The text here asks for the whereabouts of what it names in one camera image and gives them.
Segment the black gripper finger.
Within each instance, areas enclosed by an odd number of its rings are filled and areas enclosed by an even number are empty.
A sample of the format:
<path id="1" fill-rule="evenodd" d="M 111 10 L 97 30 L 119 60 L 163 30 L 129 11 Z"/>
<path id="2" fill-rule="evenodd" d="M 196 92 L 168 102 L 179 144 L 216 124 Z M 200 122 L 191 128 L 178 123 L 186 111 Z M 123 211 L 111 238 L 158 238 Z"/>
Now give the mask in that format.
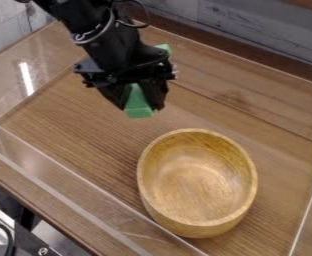
<path id="1" fill-rule="evenodd" d="M 129 94 L 131 94 L 131 86 L 129 85 L 108 85 L 104 87 L 99 87 L 101 95 L 105 99 L 120 109 L 125 108 Z"/>
<path id="2" fill-rule="evenodd" d="M 166 107 L 168 85 L 166 80 L 146 79 L 140 83 L 142 90 L 154 110 L 160 111 Z"/>

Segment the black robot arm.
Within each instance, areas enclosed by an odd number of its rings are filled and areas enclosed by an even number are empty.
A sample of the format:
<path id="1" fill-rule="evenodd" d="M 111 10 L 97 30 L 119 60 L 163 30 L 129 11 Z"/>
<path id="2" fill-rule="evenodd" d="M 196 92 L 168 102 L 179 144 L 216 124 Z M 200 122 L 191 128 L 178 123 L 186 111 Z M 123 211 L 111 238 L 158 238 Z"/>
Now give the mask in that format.
<path id="1" fill-rule="evenodd" d="M 68 29 L 73 44 L 88 54 L 73 67 L 85 86 L 132 115 L 164 108 L 167 82 L 176 78 L 171 47 L 143 42 L 139 31 L 148 25 L 136 24 L 121 10 L 125 2 L 139 0 L 16 1 L 35 3 Z"/>

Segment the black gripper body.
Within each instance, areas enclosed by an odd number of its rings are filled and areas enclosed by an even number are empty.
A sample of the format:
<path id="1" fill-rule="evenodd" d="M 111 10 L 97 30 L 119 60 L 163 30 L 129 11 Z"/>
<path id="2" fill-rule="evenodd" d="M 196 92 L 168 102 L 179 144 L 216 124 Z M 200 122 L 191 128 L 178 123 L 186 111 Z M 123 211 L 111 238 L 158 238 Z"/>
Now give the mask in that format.
<path id="1" fill-rule="evenodd" d="M 175 79 L 168 47 L 144 43 L 140 31 L 147 24 L 91 24 L 72 28 L 72 41 L 88 54 L 75 72 L 91 87 L 140 84 L 146 90 L 167 90 Z"/>

